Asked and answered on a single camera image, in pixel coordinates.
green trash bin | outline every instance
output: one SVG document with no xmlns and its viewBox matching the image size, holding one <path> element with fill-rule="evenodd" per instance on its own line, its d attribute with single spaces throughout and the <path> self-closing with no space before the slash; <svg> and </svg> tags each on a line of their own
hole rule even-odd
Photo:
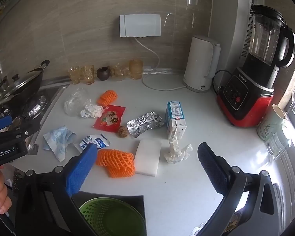
<svg viewBox="0 0 295 236">
<path fill-rule="evenodd" d="M 80 208 L 99 236 L 144 236 L 145 221 L 131 205 L 114 198 L 94 198 Z"/>
</svg>

blender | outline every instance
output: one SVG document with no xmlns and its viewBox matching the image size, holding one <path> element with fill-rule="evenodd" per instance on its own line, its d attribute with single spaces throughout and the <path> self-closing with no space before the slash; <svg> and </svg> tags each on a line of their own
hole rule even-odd
<svg viewBox="0 0 295 236">
<path fill-rule="evenodd" d="M 228 120 L 239 127 L 261 122 L 274 95 L 274 80 L 280 68 L 294 58 L 295 34 L 280 12 L 263 6 L 252 7 L 253 24 L 249 53 L 242 68 L 236 68 L 217 101 Z"/>
</svg>

white cable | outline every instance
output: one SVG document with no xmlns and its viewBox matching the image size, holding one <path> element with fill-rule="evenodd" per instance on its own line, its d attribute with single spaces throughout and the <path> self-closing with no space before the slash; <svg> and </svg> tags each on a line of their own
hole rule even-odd
<svg viewBox="0 0 295 236">
<path fill-rule="evenodd" d="M 171 91 L 171 90 L 179 90 L 179 89 L 186 88 L 186 86 L 181 86 L 181 87 L 177 87 L 177 88 L 173 88 L 173 89 L 162 90 L 162 89 L 156 89 L 156 88 L 153 88 L 153 87 L 148 86 L 148 85 L 144 82 L 144 79 L 145 79 L 146 77 L 148 77 L 152 72 L 154 72 L 154 71 L 158 68 L 159 63 L 160 63 L 160 59 L 159 59 L 159 56 L 157 55 L 156 52 L 150 50 L 148 47 L 145 47 L 141 42 L 139 42 L 139 41 L 137 40 L 136 37 L 134 37 L 134 39 L 135 39 L 135 40 L 138 42 L 138 44 L 140 44 L 142 47 L 144 47 L 144 48 L 146 48 L 147 50 L 153 52 L 153 53 L 157 56 L 157 58 L 158 58 L 158 60 L 159 60 L 158 63 L 157 63 L 157 66 L 156 66 L 156 67 L 154 67 L 154 68 L 153 68 L 153 69 L 152 69 L 152 70 L 151 70 L 146 76 L 142 76 L 142 83 L 143 83 L 146 87 L 148 87 L 148 88 L 150 88 L 150 89 L 152 89 L 152 90 L 160 90 L 160 91 Z"/>
</svg>

small round pot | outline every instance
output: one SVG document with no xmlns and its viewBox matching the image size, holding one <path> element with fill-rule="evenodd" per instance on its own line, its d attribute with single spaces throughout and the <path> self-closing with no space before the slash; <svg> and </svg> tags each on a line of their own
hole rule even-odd
<svg viewBox="0 0 295 236">
<path fill-rule="evenodd" d="M 96 75 L 101 81 L 106 81 L 109 78 L 110 70 L 108 67 L 101 67 L 97 70 Z"/>
</svg>

tiled wall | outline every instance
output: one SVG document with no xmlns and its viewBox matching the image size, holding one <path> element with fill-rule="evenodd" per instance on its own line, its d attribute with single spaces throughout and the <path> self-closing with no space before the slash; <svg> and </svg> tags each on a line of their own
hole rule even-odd
<svg viewBox="0 0 295 236">
<path fill-rule="evenodd" d="M 21 0 L 0 23 L 2 67 L 10 75 L 24 73 L 49 59 L 45 79 L 66 75 L 73 65 L 98 68 L 131 58 L 153 67 L 154 54 L 133 38 L 119 36 L 119 15 L 154 13 L 161 15 L 161 36 L 140 41 L 159 54 L 160 67 L 184 69 L 192 35 L 208 34 L 211 4 L 212 0 Z"/>
<path fill-rule="evenodd" d="M 265 5 L 281 12 L 287 25 L 295 33 L 295 4 L 292 0 L 265 0 Z M 279 70 L 274 82 L 275 94 L 272 102 L 284 108 L 291 98 L 294 84 L 295 57 L 289 67 Z"/>
</svg>

